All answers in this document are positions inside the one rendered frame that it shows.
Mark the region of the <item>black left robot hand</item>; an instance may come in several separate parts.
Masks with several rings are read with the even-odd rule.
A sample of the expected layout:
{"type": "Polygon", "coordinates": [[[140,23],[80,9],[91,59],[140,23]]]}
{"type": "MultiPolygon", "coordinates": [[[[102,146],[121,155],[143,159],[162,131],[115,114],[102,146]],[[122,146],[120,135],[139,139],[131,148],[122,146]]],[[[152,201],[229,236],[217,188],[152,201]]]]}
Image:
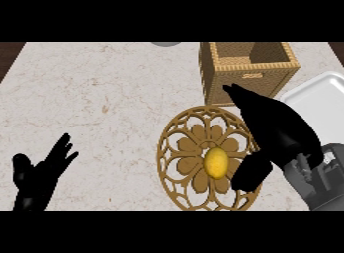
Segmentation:
{"type": "Polygon", "coordinates": [[[56,191],[57,180],[78,152],[68,154],[72,148],[71,136],[65,133],[47,158],[37,165],[29,157],[18,153],[13,156],[13,183],[18,188],[15,211],[44,211],[56,191]]]}

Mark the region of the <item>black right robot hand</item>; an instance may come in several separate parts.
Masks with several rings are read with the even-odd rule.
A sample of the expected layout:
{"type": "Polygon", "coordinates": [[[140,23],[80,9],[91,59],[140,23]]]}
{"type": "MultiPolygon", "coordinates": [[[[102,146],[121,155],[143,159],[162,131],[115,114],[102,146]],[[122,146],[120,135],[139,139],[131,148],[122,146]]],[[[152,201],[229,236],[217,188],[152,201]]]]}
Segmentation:
{"type": "Polygon", "coordinates": [[[318,135],[303,117],[281,101],[258,95],[238,84],[224,85],[250,133],[260,147],[251,153],[233,174],[233,190],[253,192],[266,177],[273,165],[285,169],[287,164],[303,154],[310,168],[324,161],[318,135]]]}

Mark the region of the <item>yellow lemon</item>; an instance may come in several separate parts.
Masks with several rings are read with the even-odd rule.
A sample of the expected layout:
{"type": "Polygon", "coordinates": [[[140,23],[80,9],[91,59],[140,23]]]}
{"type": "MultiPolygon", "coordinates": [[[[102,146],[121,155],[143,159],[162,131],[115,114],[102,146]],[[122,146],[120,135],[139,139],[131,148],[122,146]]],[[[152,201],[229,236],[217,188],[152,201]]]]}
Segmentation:
{"type": "Polygon", "coordinates": [[[204,170],[213,179],[222,179],[227,173],[229,156],[220,147],[208,149],[204,155],[204,170]]]}

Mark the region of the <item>square wicker basket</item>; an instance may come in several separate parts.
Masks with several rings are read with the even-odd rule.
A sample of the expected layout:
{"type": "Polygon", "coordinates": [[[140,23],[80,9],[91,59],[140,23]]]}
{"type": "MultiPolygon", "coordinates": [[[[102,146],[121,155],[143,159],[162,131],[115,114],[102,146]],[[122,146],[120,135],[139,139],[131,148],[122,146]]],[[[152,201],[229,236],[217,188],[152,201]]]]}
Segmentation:
{"type": "Polygon", "coordinates": [[[300,69],[287,42],[202,42],[198,65],[204,104],[233,106],[232,83],[273,98],[300,69]]]}

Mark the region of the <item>round brown openwork placemat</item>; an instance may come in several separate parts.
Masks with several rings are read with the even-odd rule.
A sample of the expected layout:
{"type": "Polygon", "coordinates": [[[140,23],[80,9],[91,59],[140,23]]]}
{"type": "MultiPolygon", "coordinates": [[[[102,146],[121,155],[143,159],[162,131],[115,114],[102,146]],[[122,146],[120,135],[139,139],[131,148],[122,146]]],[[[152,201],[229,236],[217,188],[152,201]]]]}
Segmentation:
{"type": "Polygon", "coordinates": [[[183,210],[245,210],[258,197],[254,191],[233,190],[230,179],[247,155],[258,145],[241,118],[214,106],[180,112],[164,129],[158,144],[158,173],[168,197],[183,210]],[[220,179],[207,174],[204,156],[220,147],[229,168],[220,179]]]}

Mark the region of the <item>white plastic tray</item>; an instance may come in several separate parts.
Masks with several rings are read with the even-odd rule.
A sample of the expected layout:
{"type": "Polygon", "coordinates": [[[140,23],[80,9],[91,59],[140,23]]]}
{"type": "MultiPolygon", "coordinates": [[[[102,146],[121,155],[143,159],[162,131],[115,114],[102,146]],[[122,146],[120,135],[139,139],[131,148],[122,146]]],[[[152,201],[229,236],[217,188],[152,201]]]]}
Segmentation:
{"type": "Polygon", "coordinates": [[[324,72],[287,91],[281,101],[309,123],[321,143],[344,144],[344,76],[324,72]]]}

